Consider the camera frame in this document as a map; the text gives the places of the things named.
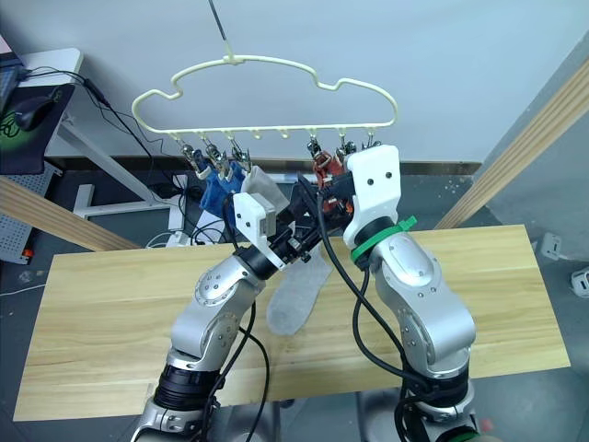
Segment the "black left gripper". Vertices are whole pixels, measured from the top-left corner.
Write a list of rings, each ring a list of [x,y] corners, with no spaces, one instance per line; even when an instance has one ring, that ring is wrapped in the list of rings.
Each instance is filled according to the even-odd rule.
[[[323,201],[317,196],[306,196],[301,183],[293,186],[287,207],[292,217],[290,225],[279,222],[271,237],[271,250],[284,262],[311,259],[311,251],[322,240],[321,220]]]

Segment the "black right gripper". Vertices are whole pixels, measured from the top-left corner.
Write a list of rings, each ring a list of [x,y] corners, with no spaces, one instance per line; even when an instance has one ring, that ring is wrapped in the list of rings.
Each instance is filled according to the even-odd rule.
[[[352,203],[354,196],[354,182],[350,171],[334,175],[323,181],[320,188],[318,182],[310,180],[305,173],[297,173],[296,188],[301,194],[320,194],[322,205],[335,203]]]

